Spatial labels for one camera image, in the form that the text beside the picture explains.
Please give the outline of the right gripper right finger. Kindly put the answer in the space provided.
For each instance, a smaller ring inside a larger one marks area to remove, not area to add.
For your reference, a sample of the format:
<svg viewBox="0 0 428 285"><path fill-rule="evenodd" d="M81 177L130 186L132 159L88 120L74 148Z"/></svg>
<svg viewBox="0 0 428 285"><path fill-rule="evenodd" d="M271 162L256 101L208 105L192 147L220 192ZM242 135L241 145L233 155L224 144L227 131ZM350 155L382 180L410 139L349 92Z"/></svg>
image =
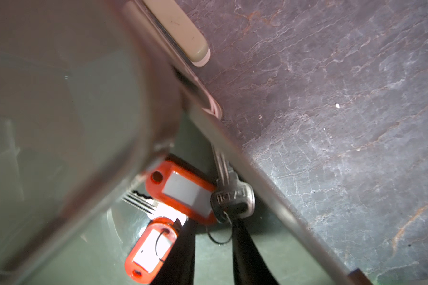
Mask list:
<svg viewBox="0 0 428 285"><path fill-rule="evenodd" d="M233 221L235 285L277 285L242 220Z"/></svg>

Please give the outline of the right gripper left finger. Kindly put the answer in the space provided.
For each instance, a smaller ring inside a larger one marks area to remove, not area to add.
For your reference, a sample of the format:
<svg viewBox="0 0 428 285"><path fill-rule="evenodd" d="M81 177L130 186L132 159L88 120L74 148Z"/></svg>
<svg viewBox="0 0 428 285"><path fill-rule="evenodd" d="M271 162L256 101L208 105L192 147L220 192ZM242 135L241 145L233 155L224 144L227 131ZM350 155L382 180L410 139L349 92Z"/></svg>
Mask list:
<svg viewBox="0 0 428 285"><path fill-rule="evenodd" d="M188 220L151 285L193 285L196 223Z"/></svg>

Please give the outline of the silver key red tag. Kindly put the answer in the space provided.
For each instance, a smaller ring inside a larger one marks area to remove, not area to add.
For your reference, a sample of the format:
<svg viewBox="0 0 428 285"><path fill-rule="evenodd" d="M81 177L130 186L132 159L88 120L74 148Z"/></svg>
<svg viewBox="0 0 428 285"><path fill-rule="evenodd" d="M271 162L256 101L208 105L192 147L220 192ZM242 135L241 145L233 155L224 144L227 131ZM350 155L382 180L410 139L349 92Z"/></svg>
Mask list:
<svg viewBox="0 0 428 285"><path fill-rule="evenodd" d="M256 204L252 187L240 179L220 152L214 153L221 171L215 184L171 154L151 172L145 190L155 200L206 226L252 216Z"/></svg>

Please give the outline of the olive green drawer cabinet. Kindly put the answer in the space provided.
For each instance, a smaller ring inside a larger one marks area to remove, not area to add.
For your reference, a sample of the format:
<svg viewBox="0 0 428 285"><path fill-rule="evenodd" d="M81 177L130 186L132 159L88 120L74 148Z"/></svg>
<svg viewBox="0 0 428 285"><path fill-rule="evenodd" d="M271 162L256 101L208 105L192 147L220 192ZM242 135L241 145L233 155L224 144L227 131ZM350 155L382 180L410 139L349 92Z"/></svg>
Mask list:
<svg viewBox="0 0 428 285"><path fill-rule="evenodd" d="M122 201L204 90L149 1L0 1L0 285L128 283Z"/></svg>

